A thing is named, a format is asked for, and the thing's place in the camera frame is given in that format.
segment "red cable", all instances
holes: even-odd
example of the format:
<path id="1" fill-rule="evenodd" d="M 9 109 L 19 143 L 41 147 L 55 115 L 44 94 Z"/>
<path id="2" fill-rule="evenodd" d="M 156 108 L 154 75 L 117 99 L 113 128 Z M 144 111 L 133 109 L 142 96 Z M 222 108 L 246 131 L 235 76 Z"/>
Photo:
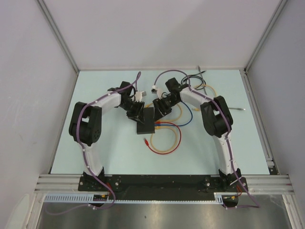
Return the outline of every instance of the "red cable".
<path id="1" fill-rule="evenodd" d="M 181 143 L 181 138 L 182 138 L 181 130 L 180 130 L 179 126 L 177 126 L 177 125 L 174 124 L 174 123 L 170 123 L 170 122 L 156 122 L 156 123 L 157 123 L 157 124 L 160 124 L 160 123 L 168 123 L 168 124 L 172 124 L 172 125 L 174 125 L 174 126 L 176 126 L 176 127 L 178 128 L 179 133 L 180 133 L 180 138 L 179 138 L 179 142 L 178 142 L 177 146 L 175 147 L 175 149 L 173 149 L 173 150 L 170 151 L 170 152 L 167 152 L 167 153 L 158 153 L 158 152 L 154 151 L 154 150 L 149 146 L 149 143 L 148 143 L 148 141 L 146 140 L 146 138 L 144 139 L 144 142 L 145 142 L 145 144 L 147 145 L 147 147 L 148 147 L 151 151 L 153 151 L 154 153 L 156 153 L 156 154 L 160 154 L 160 155 L 170 154 L 170 153 L 172 153 L 173 151 L 175 151 L 175 150 L 178 148 L 178 146 L 180 145 L 180 143 Z"/>
<path id="2" fill-rule="evenodd" d="M 241 196 L 242 195 L 242 193 L 243 193 L 243 191 L 239 188 L 239 186 L 237 185 L 236 186 L 237 187 L 237 192 L 240 192 L 240 194 L 238 194 L 238 196 L 237 197 L 239 197 L 239 196 Z"/>

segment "metal floor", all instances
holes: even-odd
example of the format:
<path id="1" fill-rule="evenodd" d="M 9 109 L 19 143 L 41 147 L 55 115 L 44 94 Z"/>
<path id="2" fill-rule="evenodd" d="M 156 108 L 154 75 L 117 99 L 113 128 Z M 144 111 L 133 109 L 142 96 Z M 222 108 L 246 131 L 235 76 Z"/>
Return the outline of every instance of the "metal floor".
<path id="1" fill-rule="evenodd" d="M 116 204 L 108 210 L 83 207 L 60 216 L 78 204 L 45 203 L 38 229 L 290 229 L 281 195 L 256 196 L 260 209 L 225 210 L 220 205 Z M 242 196 L 240 204 L 251 204 Z"/>

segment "black block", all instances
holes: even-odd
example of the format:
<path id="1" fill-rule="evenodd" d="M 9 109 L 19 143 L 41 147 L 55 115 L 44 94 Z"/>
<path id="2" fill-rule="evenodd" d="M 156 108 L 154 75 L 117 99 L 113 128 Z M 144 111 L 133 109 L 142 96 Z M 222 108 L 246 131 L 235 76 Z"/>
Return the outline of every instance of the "black block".
<path id="1" fill-rule="evenodd" d="M 154 108 L 144 108 L 144 124 L 137 122 L 137 134 L 154 134 Z"/>

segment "gray wall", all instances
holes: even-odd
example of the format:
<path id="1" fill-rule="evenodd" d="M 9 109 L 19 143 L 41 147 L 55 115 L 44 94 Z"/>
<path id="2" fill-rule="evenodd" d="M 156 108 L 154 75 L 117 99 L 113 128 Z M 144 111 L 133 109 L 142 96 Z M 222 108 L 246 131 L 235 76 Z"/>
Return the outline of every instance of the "gray wall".
<path id="1" fill-rule="evenodd" d="M 45 0 L 82 70 L 242 68 L 279 1 Z"/>
<path id="2" fill-rule="evenodd" d="M 0 3 L 0 228 L 46 173 L 76 74 L 34 0 Z"/>
<path id="3" fill-rule="evenodd" d="M 282 174 L 305 213 L 305 1 L 288 1 L 249 71 Z"/>

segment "light blue floor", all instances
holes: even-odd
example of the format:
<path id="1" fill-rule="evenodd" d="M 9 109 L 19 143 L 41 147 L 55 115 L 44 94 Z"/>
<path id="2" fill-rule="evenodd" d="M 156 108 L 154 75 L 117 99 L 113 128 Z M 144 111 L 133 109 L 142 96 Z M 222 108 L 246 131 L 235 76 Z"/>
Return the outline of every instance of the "light blue floor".
<path id="1" fill-rule="evenodd" d="M 96 71 L 80 72 L 71 105 L 51 170 L 53 174 L 81 174 L 83 159 L 80 147 L 69 135 L 68 128 L 76 102 L 91 102 L 111 87 L 120 86 L 122 81 L 133 82 L 138 71 Z M 155 94 L 151 87 L 162 71 L 142 71 L 138 89 L 147 91 L 145 103 L 150 103 Z M 196 71 L 185 71 L 189 74 Z M 229 107 L 246 108 L 246 111 L 230 110 L 234 124 L 232 144 L 236 161 L 242 174 L 269 174 L 263 149 L 247 100 L 244 85 L 238 70 L 210 70 L 204 73 L 206 82 L 222 95 Z M 157 86 L 166 91 L 165 82 L 175 77 L 179 82 L 180 73 L 166 73 L 160 77 Z M 199 82 L 194 79 L 192 85 Z M 207 89 L 210 96 L 213 92 Z M 181 104 L 183 116 L 176 123 L 183 124 L 190 119 L 189 111 Z M 179 109 L 166 119 L 179 115 Z M 182 142 L 179 148 L 166 156 L 151 152 L 143 138 L 150 135 L 137 135 L 136 123 L 126 117 L 121 108 L 113 108 L 102 117 L 102 135 L 97 148 L 106 174 L 218 174 L 218 156 L 212 137 L 203 127 L 201 112 L 193 112 L 192 122 L 182 127 Z M 157 130 L 154 144 L 166 149 L 173 144 L 174 135 L 170 130 Z"/>

